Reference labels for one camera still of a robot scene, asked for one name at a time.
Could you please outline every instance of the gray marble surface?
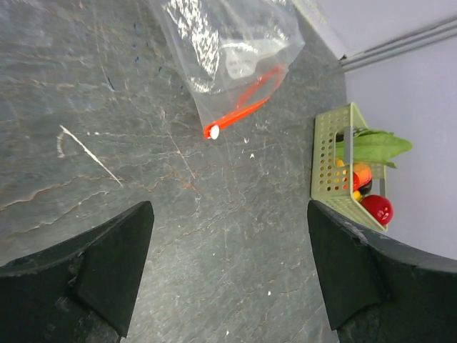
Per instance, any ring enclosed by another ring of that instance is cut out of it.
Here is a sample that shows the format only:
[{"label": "gray marble surface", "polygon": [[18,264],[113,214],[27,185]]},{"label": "gray marble surface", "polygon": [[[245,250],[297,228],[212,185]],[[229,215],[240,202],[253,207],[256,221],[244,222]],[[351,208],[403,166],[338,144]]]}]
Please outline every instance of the gray marble surface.
[{"label": "gray marble surface", "polygon": [[0,264],[150,200],[127,342],[336,342],[306,204],[313,118],[344,80],[302,24],[267,105],[205,141],[146,2],[0,1]]}]

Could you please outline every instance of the red apple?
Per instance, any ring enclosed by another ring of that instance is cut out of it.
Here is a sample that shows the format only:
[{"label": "red apple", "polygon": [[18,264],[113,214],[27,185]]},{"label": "red apple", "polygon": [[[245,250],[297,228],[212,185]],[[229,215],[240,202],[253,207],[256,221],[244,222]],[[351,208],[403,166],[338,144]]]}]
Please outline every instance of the red apple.
[{"label": "red apple", "polygon": [[388,224],[393,217],[391,202],[381,195],[368,195],[363,198],[361,204],[381,225]]}]

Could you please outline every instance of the green leaf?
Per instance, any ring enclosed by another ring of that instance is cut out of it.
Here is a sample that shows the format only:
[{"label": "green leaf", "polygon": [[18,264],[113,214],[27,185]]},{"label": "green leaf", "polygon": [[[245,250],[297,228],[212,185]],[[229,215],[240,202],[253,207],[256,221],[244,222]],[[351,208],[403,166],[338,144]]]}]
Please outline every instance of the green leaf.
[{"label": "green leaf", "polygon": [[360,136],[368,136],[369,134],[391,134],[393,136],[393,132],[387,132],[387,131],[382,131],[382,130],[371,130],[371,129],[365,129],[360,132],[357,132],[354,137],[360,137]]},{"label": "green leaf", "polygon": [[[377,163],[396,168],[389,160],[413,147],[409,141],[395,137],[390,132],[365,130],[362,133],[353,138],[354,162]],[[336,158],[344,158],[344,142],[336,143]]]}]

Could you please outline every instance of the basket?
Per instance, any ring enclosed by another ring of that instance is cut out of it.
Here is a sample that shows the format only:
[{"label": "basket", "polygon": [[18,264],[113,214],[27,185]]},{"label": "basket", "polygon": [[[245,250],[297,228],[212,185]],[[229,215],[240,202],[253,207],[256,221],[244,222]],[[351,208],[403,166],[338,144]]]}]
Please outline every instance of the basket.
[{"label": "basket", "polygon": [[[353,130],[367,129],[354,103],[316,117],[314,132],[311,198],[318,200],[356,223],[376,231],[387,231],[353,198]],[[344,131],[344,164],[335,165],[335,140]],[[386,168],[370,164],[372,179],[379,180],[380,195],[386,196]]]}]

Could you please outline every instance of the plastic wrap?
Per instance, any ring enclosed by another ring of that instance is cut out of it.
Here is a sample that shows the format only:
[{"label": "plastic wrap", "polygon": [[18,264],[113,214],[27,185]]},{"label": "plastic wrap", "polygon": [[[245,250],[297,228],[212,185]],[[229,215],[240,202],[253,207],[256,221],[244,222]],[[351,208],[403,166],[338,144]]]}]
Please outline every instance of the plastic wrap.
[{"label": "plastic wrap", "polygon": [[149,0],[205,138],[257,110],[303,48],[289,0]]}]

